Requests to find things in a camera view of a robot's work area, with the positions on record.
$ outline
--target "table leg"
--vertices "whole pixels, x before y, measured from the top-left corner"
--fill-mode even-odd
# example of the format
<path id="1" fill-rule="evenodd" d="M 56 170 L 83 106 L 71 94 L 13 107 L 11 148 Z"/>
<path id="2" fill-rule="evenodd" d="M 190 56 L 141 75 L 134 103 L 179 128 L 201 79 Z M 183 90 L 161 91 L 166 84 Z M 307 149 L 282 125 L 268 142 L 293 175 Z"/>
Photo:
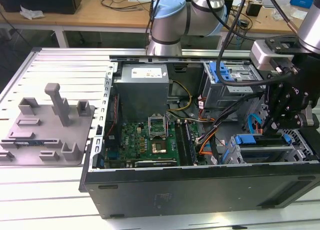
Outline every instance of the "table leg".
<path id="1" fill-rule="evenodd" d="M 0 35 L 2 35 L 7 41 L 12 39 L 8 29 L 0 29 Z"/>
<path id="2" fill-rule="evenodd" d="M 54 32 L 60 48 L 69 48 L 66 32 L 63 30 L 55 30 Z"/>

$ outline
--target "metal slotted table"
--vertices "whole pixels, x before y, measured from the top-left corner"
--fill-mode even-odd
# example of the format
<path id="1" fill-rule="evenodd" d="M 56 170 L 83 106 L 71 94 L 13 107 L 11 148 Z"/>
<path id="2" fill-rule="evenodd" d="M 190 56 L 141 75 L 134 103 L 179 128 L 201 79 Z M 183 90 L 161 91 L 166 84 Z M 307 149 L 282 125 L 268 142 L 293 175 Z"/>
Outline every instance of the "metal slotted table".
<path id="1" fill-rule="evenodd" d="M 218 51 L 184 51 L 189 56 L 216 57 Z M 88 99 L 99 109 L 109 55 L 144 55 L 143 50 L 42 49 L 31 52 L 0 94 L 0 137 L 7 134 L 19 113 L 22 97 L 32 95 L 51 104 L 43 89 L 61 85 L 69 104 Z M 249 52 L 226 52 L 248 57 Z M 92 122 L 89 137 L 95 134 Z M 103 220 L 88 193 L 78 191 L 82 165 L 76 167 L 1 167 L 0 229 L 319 229 L 320 187 L 283 209 L 218 212 L 192 215 Z"/>

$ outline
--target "wooden table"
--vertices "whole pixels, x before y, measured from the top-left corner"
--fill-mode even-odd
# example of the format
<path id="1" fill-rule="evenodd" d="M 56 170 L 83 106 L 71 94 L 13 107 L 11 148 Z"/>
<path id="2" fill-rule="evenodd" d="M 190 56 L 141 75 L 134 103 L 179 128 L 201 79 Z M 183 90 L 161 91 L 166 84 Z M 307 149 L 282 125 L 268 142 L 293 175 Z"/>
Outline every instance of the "wooden table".
<path id="1" fill-rule="evenodd" d="M 123 2 L 113 4 L 113 7 L 136 5 L 138 2 Z M 16 29 L 52 30 L 55 31 L 60 47 L 68 47 L 65 31 L 91 32 L 128 32 L 144 33 L 149 20 L 149 13 L 140 7 L 141 11 L 120 12 L 101 5 L 100 0 L 82 0 L 74 15 L 45 13 L 44 18 L 28 20 L 20 13 L 3 15 Z M 0 28 L 11 27 L 0 17 Z"/>
<path id="2" fill-rule="evenodd" d="M 113 4 L 114 7 L 135 5 L 137 2 L 122 2 Z M 280 34 L 291 34 L 291 30 L 284 21 L 275 21 L 271 14 L 273 9 L 261 8 L 257 17 L 251 17 L 253 26 L 247 33 L 251 37 L 271 37 Z M 127 32 L 144 33 L 149 20 L 146 10 L 133 12 L 120 12 L 108 9 L 101 5 L 100 0 L 82 0 L 81 6 L 74 15 L 61 15 L 45 13 L 41 19 L 32 21 L 19 13 L 3 13 L 4 16 L 17 29 L 52 30 L 55 31 L 60 47 L 68 47 L 65 31 L 91 31 L 91 32 Z M 299 27 L 302 20 L 293 19 Z M 0 17 L 0 28 L 10 29 L 10 26 Z M 227 29 L 220 33 L 221 41 L 225 38 Z"/>

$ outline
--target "floor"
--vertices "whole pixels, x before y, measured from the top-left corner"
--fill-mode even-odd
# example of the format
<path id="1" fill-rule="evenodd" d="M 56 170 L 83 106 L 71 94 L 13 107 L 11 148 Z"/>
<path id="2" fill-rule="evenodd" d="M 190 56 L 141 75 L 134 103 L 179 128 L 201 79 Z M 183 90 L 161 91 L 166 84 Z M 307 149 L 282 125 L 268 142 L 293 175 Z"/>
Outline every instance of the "floor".
<path id="1" fill-rule="evenodd" d="M 57 39 L 52 31 L 19 30 L 21 35 L 33 47 L 58 47 Z M 0 92 L 9 82 L 19 66 L 29 54 L 31 48 L 24 40 L 11 30 L 12 39 L 0 38 Z M 69 46 L 73 48 L 144 48 L 144 34 L 140 33 L 101 33 L 67 32 Z M 234 38 L 232 44 L 239 44 Z M 216 49 L 217 37 L 183 36 L 183 49 Z M 229 50 L 249 50 L 252 42 L 244 41 L 241 46 L 230 44 Z"/>

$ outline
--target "yellow wire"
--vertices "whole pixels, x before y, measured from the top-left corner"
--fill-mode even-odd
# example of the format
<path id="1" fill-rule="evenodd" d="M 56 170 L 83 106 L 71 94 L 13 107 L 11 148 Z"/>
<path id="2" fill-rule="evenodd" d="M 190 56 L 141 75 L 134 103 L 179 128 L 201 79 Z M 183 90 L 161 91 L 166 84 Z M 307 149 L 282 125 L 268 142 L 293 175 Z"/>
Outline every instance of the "yellow wire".
<path id="1" fill-rule="evenodd" d="M 182 88 L 185 89 L 185 91 L 188 93 L 189 95 L 189 102 L 186 106 L 183 106 L 183 107 L 180 107 L 180 108 L 176 108 L 176 109 L 169 109 L 167 111 L 182 111 L 186 108 L 188 108 L 190 105 L 191 105 L 191 102 L 192 102 L 192 95 L 190 94 L 190 92 L 188 91 L 188 89 L 183 85 L 181 84 L 179 81 L 173 81 L 173 82 L 176 82 L 178 85 L 180 85 Z"/>

